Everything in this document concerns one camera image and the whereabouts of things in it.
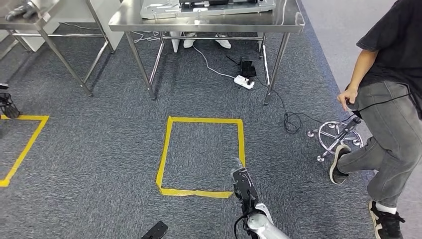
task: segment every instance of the black cable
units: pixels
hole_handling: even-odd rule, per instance
[[[409,95],[411,95],[411,94],[410,94],[410,93],[408,93],[408,94],[406,94],[406,95],[402,95],[402,96],[399,96],[399,97],[392,98],[391,100],[387,100],[387,101],[382,101],[382,102],[374,103],[374,104],[372,104],[372,105],[368,105],[367,107],[365,107],[365,108],[363,108],[363,109],[361,109],[361,110],[359,110],[359,111],[357,111],[357,112],[361,112],[362,110],[365,110],[365,109],[367,109],[367,108],[369,108],[369,107],[376,106],[376,105],[380,105],[380,104],[384,104],[384,103],[387,103],[387,102],[390,102],[390,101],[393,101],[393,100],[397,100],[397,99],[399,99],[399,98],[406,97],[406,96],[409,96]]]
[[[227,56],[227,55],[226,55],[226,57],[227,57],[230,61],[234,62],[236,65],[240,66],[240,62],[239,62],[239,63],[235,62],[235,60],[233,60],[231,57],[229,57],[229,56]]]
[[[264,83],[262,83],[261,82],[261,80],[256,76],[256,79],[258,80],[258,82],[263,86],[263,87],[265,87],[265,88],[268,88],[268,86],[267,85],[265,85]],[[283,120],[283,125],[284,125],[284,129],[286,130],[286,132],[288,133],[288,134],[295,134],[295,133],[297,133],[300,129],[301,129],[301,127],[302,127],[302,119],[299,117],[299,115],[303,115],[303,116],[305,116],[305,117],[307,117],[307,118],[309,118],[309,119],[311,119],[311,120],[313,120],[313,121],[315,121],[315,122],[318,122],[318,123],[321,123],[321,124],[324,124],[323,122],[321,122],[321,121],[319,121],[319,120],[316,120],[316,119],[314,119],[314,118],[312,118],[312,117],[310,117],[309,115],[307,115],[307,114],[305,114],[305,113],[294,113],[294,112],[288,112],[287,110],[286,110],[286,106],[285,106],[285,104],[284,104],[284,101],[283,101],[283,99],[281,98],[281,96],[278,94],[278,92],[277,91],[275,91],[275,90],[273,90],[273,92],[278,96],[278,98],[281,100],[281,104],[282,104],[282,106],[283,106],[283,110],[284,110],[284,120]],[[363,108],[363,109],[361,109],[361,110],[359,110],[359,111],[357,111],[357,112],[361,112],[361,111],[363,111],[363,110],[365,110],[365,109],[367,109],[367,108],[369,108],[369,107],[372,107],[372,106],[376,106],[376,105],[380,105],[380,104],[384,104],[384,103],[387,103],[387,102],[390,102],[390,101],[393,101],[393,100],[396,100],[396,99],[399,99],[399,98],[402,98],[402,97],[406,97],[406,96],[409,96],[409,95],[411,95],[410,93],[409,94],[406,94],[406,95],[403,95],[403,96],[399,96],[399,97],[396,97],[396,98],[393,98],[393,99],[390,99],[390,100],[387,100],[387,101],[383,101],[383,102],[379,102],[379,103],[374,103],[374,104],[372,104],[372,105],[369,105],[369,106],[367,106],[367,107],[365,107],[365,108]],[[350,115],[347,119],[345,119],[345,120],[342,120],[342,121],[340,121],[340,123],[343,123],[343,122],[346,122],[346,121],[348,121],[350,118],[352,118],[354,115]],[[292,121],[291,120],[291,117],[296,117],[296,122],[298,122],[297,124],[295,124],[295,121]]]

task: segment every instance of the white shoe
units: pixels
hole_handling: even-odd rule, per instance
[[[217,34],[215,35],[216,37],[227,37],[226,35],[220,35]],[[228,40],[215,40],[216,42],[218,42],[220,44],[220,46],[226,48],[226,49],[231,49],[231,44]]]
[[[186,34],[185,36],[187,36],[187,37],[196,37],[197,34],[196,34],[196,32],[191,32],[191,33]],[[185,48],[191,48],[194,45],[194,42],[195,42],[195,40],[186,39],[186,40],[183,41],[183,47],[185,47]]]

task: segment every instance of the metal stool base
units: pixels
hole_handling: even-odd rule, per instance
[[[323,154],[318,155],[316,157],[317,161],[324,162],[325,157],[327,156],[328,153],[335,154],[336,146],[339,144],[345,144],[345,142],[351,141],[353,145],[359,146],[360,148],[362,148],[363,147],[362,138],[355,130],[356,126],[360,123],[361,123],[361,119],[358,117],[355,117],[348,124],[345,124],[343,122],[330,121],[330,122],[325,122],[324,124],[322,124],[319,127],[319,129],[308,131],[307,133],[308,137],[314,137],[315,135],[317,135],[319,143],[325,149],[325,152]],[[331,129],[335,128],[336,135],[326,132],[327,127]],[[332,138],[334,142],[331,145],[326,145],[321,138],[322,135]]]

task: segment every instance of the person's hand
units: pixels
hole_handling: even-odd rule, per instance
[[[354,104],[357,97],[357,89],[356,88],[348,88],[343,93],[337,96],[337,100],[343,106],[343,109],[347,111],[346,100],[349,99],[350,103]]]

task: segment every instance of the yellow tape square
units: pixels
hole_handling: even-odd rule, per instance
[[[164,140],[163,155],[161,156],[160,166],[157,173],[157,186],[162,195],[166,196],[201,196],[211,198],[228,198],[233,192],[214,192],[200,190],[182,190],[174,188],[163,188],[164,168],[166,166],[167,151],[169,149],[170,135],[173,122],[189,122],[189,123],[233,123],[237,125],[237,137],[239,141],[239,160],[243,167],[245,164],[245,144],[243,136],[243,122],[241,119],[217,119],[217,118],[186,118],[186,117],[169,117],[167,120],[166,138]]]
[[[9,120],[8,117],[1,115],[0,119]],[[16,120],[39,120],[40,123],[37,129],[32,133],[31,138],[29,139],[28,143],[26,144],[25,148],[23,149],[22,153],[20,153],[17,160],[14,162],[12,169],[7,173],[6,177],[3,180],[0,180],[0,187],[7,187],[9,186],[10,179],[16,173],[17,168],[22,163],[23,159],[25,158],[28,151],[31,149],[32,144],[34,144],[35,140],[37,139],[39,133],[41,132],[42,128],[44,128],[45,123],[48,120],[48,116],[19,116]]]

